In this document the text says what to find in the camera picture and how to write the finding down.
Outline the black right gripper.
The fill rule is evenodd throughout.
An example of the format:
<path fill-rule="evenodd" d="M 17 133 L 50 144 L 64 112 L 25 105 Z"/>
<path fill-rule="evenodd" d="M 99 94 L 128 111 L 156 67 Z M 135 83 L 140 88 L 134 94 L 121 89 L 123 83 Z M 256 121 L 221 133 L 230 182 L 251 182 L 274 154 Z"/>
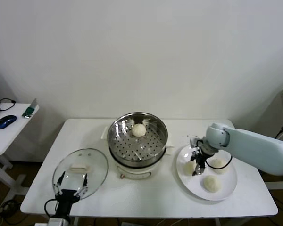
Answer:
<path fill-rule="evenodd" d="M 211 158 L 212 155 L 204 153 L 200 147 L 196 147 L 196 153 L 191 154 L 190 161 L 196 161 L 195 170 L 193 176 L 201 175 L 205 170 L 205 163 L 208 158 Z"/>

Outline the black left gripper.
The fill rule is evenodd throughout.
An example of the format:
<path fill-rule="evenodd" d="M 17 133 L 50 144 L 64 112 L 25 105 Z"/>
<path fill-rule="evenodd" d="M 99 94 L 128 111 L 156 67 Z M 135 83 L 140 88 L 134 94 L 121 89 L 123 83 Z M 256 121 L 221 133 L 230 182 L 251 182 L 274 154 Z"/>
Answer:
<path fill-rule="evenodd" d="M 78 190 L 69 190 L 62 189 L 60 190 L 60 186 L 65 176 L 65 171 L 58 178 L 57 182 L 53 184 L 54 193 L 57 194 L 55 196 L 58 207 L 56 209 L 55 216 L 56 217 L 66 217 L 69 216 L 72 205 L 80 201 L 80 196 L 84 196 L 84 194 L 88 190 L 88 177 L 87 174 L 83 175 L 83 184 L 78 188 Z"/>

